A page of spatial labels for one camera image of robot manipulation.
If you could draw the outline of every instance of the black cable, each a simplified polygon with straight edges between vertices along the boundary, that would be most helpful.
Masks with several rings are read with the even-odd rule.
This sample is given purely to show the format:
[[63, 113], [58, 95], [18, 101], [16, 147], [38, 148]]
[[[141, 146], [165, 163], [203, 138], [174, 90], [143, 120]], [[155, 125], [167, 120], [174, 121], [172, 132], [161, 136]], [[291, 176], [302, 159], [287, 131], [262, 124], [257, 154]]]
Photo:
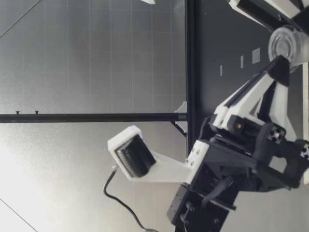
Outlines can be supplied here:
[[147, 228], [143, 227], [143, 225], [141, 224], [139, 218], [136, 216], [136, 214], [134, 213], [134, 211], [133, 211], [128, 205], [126, 205], [125, 203], [123, 203], [123, 201], [121, 201], [121, 200], [118, 199], [117, 197], [110, 195], [110, 194], [106, 191], [107, 186], [109, 185], [109, 183], [110, 183], [110, 181], [112, 180], [112, 178], [115, 176], [116, 172], [117, 172], [117, 168], [115, 168], [115, 169], [112, 171], [112, 174], [110, 175], [110, 177], [109, 177], [109, 178], [107, 179], [107, 181], [106, 181], [106, 184], [105, 184], [104, 190], [103, 190], [105, 196], [107, 196], [108, 198], [111, 198], [111, 199], [117, 201], [117, 202], [118, 202], [119, 204], [121, 204], [124, 208], [126, 208], [126, 209], [132, 214], [132, 216], [133, 216], [134, 219], [136, 220], [137, 224], [141, 227], [141, 229], [142, 229], [143, 231], [146, 231], [146, 232], [158, 232], [158, 231], [156, 231], [156, 230], [154, 230], [154, 229], [147, 229]]
[[201, 126], [201, 128], [200, 128], [200, 130], [199, 130], [199, 137], [198, 137], [198, 140], [200, 140], [200, 139], [203, 137], [204, 127], [205, 127], [206, 123], [208, 122], [208, 120], [209, 120], [208, 117], [206, 117], [206, 118], [204, 119], [204, 121], [203, 121], [203, 123], [202, 123], [202, 126]]
[[218, 197], [224, 190], [230, 187], [233, 183], [234, 180], [230, 176], [221, 181], [207, 196], [204, 197], [204, 199], [201, 202], [202, 207], [205, 208], [208, 202]]
[[8, 207], [13, 213], [15, 213], [20, 219], [23, 220], [24, 223], [26, 223], [31, 229], [33, 229], [35, 232], [38, 232], [33, 226], [31, 226], [26, 220], [23, 219], [23, 217], [21, 217], [15, 210], [13, 210], [4, 200], [2, 200], [0, 198], [0, 201], [6, 206]]

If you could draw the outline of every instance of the grid pattern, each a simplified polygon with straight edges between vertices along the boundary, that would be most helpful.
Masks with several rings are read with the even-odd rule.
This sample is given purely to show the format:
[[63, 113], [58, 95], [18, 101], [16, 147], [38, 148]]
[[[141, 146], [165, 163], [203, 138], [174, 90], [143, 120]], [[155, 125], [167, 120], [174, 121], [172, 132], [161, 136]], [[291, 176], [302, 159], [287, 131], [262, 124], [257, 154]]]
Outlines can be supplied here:
[[[35, 1], [1, 1], [1, 31]], [[184, 47], [181, 0], [44, 0], [1, 40], [1, 112], [172, 112]]]
[[[35, 1], [0, 0], [0, 30]], [[183, 1], [156, 2], [43, 0], [0, 40], [0, 113], [178, 108], [185, 100]], [[150, 149], [184, 160], [186, 139], [170, 123], [135, 124]], [[129, 125], [0, 125], [0, 197], [39, 232], [138, 231], [102, 194], [114, 164], [106, 141]], [[166, 212], [178, 186], [132, 183], [119, 172], [109, 191], [146, 227], [169, 232]], [[31, 231], [2, 204], [0, 217], [0, 231]]]

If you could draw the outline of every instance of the white label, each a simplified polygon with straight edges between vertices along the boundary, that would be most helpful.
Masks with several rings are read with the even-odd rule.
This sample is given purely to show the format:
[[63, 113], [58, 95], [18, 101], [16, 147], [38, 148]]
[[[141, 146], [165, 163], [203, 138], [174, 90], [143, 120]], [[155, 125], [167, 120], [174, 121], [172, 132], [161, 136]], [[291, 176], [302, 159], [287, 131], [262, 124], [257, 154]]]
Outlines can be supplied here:
[[252, 64], [256, 64], [261, 60], [261, 49], [257, 48], [252, 51]]
[[243, 55], [240, 57], [240, 68], [243, 69]]

